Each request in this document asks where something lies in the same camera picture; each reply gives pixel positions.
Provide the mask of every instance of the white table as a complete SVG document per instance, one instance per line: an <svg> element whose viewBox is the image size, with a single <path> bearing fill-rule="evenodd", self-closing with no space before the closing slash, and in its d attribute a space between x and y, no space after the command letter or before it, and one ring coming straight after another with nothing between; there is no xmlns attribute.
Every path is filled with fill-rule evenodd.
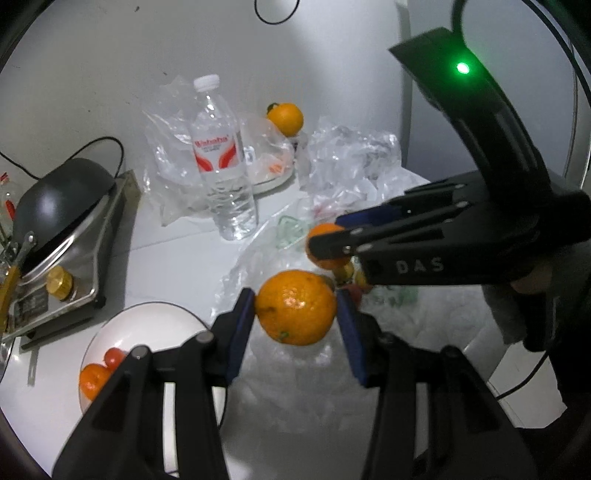
<svg viewBox="0 0 591 480"><path fill-rule="evenodd" d="M298 195L297 184L292 183L260 199L261 221ZM133 229L131 249L116 240L106 282L106 307L83 329L40 348L34 386L27 385L31 353L21 353L17 340L0 383L0 405L8 421L48 473L80 418L80 363L101 324L124 307L153 300L178 304L209 320L217 281L234 265L242 245L222 240L211 220L181 219L161 228L143 201L135 222L124 216L121 231L125 229ZM476 366L485 378L504 353L499 341L500 334L494 329L477 339L480 345L475 358L487 360L481 365L477 361ZM222 435L233 479L359 478L371 418L352 427L355 435L343 438L327 432L313 445L302 445L295 435L257 429L256 423L241 417L232 405L230 390Z"/></svg>

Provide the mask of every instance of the black pan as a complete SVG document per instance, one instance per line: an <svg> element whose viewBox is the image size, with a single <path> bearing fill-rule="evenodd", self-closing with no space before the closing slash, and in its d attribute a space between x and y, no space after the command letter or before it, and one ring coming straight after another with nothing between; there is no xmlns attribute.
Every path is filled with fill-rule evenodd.
<svg viewBox="0 0 591 480"><path fill-rule="evenodd" d="M6 330L8 308L27 255L42 249L79 220L114 182L111 174L95 162L72 158L25 192L12 228L19 253L0 287L0 332Z"/></svg>

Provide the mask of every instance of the clear plastic bag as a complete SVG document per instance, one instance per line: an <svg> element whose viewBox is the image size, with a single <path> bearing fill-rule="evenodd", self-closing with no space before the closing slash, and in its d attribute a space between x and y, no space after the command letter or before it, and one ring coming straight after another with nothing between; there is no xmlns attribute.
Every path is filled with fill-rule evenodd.
<svg viewBox="0 0 591 480"><path fill-rule="evenodd" d="M426 181L401 167L401 150L389 132L362 132L328 118L296 158L302 190L324 215L359 209L402 195Z"/></svg>
<svg viewBox="0 0 591 480"><path fill-rule="evenodd" d="M222 280L211 322L232 308L242 288L259 291L280 271L327 274L306 257L311 226L425 183L400 166L397 145L393 135L332 126L314 133L307 147L298 147L296 169L309 195L281 209L254 234ZM311 155L307 176L302 153ZM449 344L463 348L484 378L506 350L477 286L375 287L360 309L412 345L436 351ZM362 388L353 377L336 321L320 342L298 347L272 340L255 320L229 395L224 447L232 478L361 476L378 391ZM421 411L426 411L424 403L419 397ZM428 438L424 419L419 417L418 452Z"/></svg>
<svg viewBox="0 0 591 480"><path fill-rule="evenodd" d="M294 148L271 121L242 114L240 131L248 176L253 184L273 180L292 171Z"/></svg>
<svg viewBox="0 0 591 480"><path fill-rule="evenodd" d="M193 86L181 76L160 86L143 106L145 136L152 155L142 159L142 189L166 226L183 216L209 216L191 143ZM248 174L260 184L293 169L294 149L267 119L240 115Z"/></svg>
<svg viewBox="0 0 591 480"><path fill-rule="evenodd" d="M280 271L326 274L304 252L309 228L325 220L317 216L308 197L265 222L223 279L211 321L232 308L242 288L258 291ZM384 330L435 351L446 345L466 349L485 327L494 327L477 286L375 287L363 297L361 310L374 315ZM498 351L487 351L483 359L479 351L470 354L477 367L483 365L485 375L502 356ZM353 425L358 429L364 422L371 425L376 407L376 392L361 388L351 373L337 322L320 342L296 347L272 340L255 321L232 389L234 407L241 415L257 419L262 428L309 438L350 433Z"/></svg>
<svg viewBox="0 0 591 480"><path fill-rule="evenodd" d="M187 123L192 103L192 85L177 76L143 108L153 156L141 165L142 189L162 226L182 216L209 215Z"/></svg>

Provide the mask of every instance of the bottle label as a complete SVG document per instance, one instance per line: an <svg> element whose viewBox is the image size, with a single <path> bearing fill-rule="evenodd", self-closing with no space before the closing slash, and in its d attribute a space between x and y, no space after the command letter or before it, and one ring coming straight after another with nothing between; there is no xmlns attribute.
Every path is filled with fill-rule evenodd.
<svg viewBox="0 0 591 480"><path fill-rule="evenodd" d="M238 166L240 164L238 135L193 138L193 151L199 171L205 173Z"/></svg>

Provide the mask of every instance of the orange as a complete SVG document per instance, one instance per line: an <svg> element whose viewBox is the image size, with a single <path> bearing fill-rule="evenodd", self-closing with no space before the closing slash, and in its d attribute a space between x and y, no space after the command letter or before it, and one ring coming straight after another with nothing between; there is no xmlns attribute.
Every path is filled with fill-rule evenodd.
<svg viewBox="0 0 591 480"><path fill-rule="evenodd" d="M304 126L304 114L293 103L272 103L267 118L275 124L286 137L295 137Z"/></svg>
<svg viewBox="0 0 591 480"><path fill-rule="evenodd" d="M311 345L324 338L336 315L336 298L320 275L287 270L269 278L255 300L263 330L277 342Z"/></svg>
<svg viewBox="0 0 591 480"><path fill-rule="evenodd" d="M313 236L341 232L343 230L345 230L343 227L335 225L334 223L321 223L320 225L316 225L308 232L308 237L306 238L306 255L308 255L308 258L314 265L324 268L325 270L336 270L337 268L344 267L347 263L349 263L349 257L335 258L332 260L318 260L308 249L308 241Z"/></svg>
<svg viewBox="0 0 591 480"><path fill-rule="evenodd" d="M94 400L105 384L111 372L104 365L88 364L80 372L78 384L88 400Z"/></svg>

